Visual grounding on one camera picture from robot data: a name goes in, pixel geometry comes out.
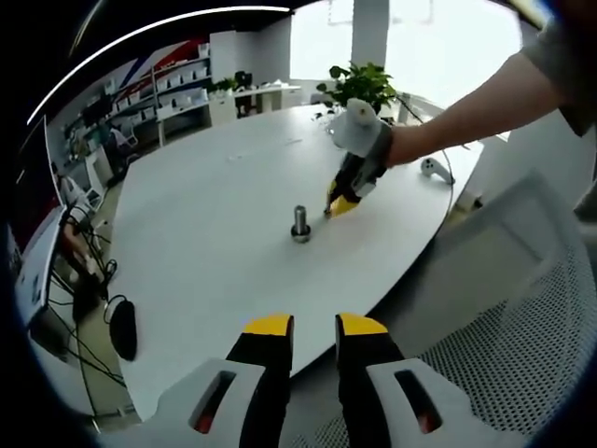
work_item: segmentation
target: table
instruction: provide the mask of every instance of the table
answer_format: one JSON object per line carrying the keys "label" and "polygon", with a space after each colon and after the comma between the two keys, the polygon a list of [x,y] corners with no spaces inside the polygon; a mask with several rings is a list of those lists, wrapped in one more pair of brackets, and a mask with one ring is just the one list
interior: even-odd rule
{"label": "table", "polygon": [[[257,317],[295,316],[292,373],[305,368],[335,342],[334,315],[368,313],[439,229],[451,189],[423,177],[417,162],[389,170],[349,214],[323,218],[343,151],[312,119],[321,110],[237,120],[131,166],[109,289],[136,306],[137,358],[120,367],[143,420],[164,390],[206,358],[224,357]],[[455,202],[480,150],[446,152]],[[297,204],[312,226],[305,245],[290,237]]]}

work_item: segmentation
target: potted plant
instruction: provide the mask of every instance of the potted plant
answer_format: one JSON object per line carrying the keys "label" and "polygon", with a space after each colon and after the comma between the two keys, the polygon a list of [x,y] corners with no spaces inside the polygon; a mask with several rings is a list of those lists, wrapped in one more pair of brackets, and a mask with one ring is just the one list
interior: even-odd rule
{"label": "potted plant", "polygon": [[237,82],[233,77],[225,77],[214,84],[212,81],[207,83],[206,89],[210,99],[222,98],[227,95],[232,95],[232,91],[236,89]]}
{"label": "potted plant", "polygon": [[[346,107],[351,98],[367,101],[379,114],[383,105],[390,104],[396,98],[396,90],[389,82],[392,77],[383,71],[383,67],[374,63],[362,66],[351,63],[348,69],[334,65],[329,69],[329,75],[336,81],[334,89],[329,90],[325,82],[316,87],[333,100],[324,102],[328,114],[336,112],[335,106]],[[315,117],[321,118],[323,115],[318,113]]]}

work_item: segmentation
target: white column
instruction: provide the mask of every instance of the white column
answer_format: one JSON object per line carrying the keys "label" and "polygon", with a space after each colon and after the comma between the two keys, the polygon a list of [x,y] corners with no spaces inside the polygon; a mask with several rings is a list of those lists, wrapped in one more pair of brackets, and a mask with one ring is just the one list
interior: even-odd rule
{"label": "white column", "polygon": [[385,65],[389,0],[354,0],[353,53],[356,64]]}

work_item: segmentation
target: white cabinet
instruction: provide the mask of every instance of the white cabinet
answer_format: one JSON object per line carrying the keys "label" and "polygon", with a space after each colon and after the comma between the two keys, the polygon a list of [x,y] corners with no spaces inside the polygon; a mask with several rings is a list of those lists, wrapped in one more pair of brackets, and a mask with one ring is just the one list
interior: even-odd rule
{"label": "white cabinet", "polygon": [[236,104],[233,96],[215,98],[209,102],[212,126],[236,120]]}
{"label": "white cabinet", "polygon": [[292,89],[282,91],[282,102],[280,108],[287,109],[288,107],[294,107],[300,105],[302,102],[302,93],[300,89]]}

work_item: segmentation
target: wall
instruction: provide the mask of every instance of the wall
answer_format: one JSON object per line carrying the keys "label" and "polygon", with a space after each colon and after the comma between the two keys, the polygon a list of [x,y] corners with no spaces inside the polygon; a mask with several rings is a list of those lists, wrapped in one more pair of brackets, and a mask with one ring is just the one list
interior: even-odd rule
{"label": "wall", "polygon": [[288,17],[256,33],[255,84],[290,79],[290,27]]}
{"label": "wall", "polygon": [[236,34],[236,71],[255,73],[257,68],[257,33]]}
{"label": "wall", "polygon": [[234,77],[236,72],[236,31],[213,33],[209,36],[212,57],[212,77],[217,82]]}

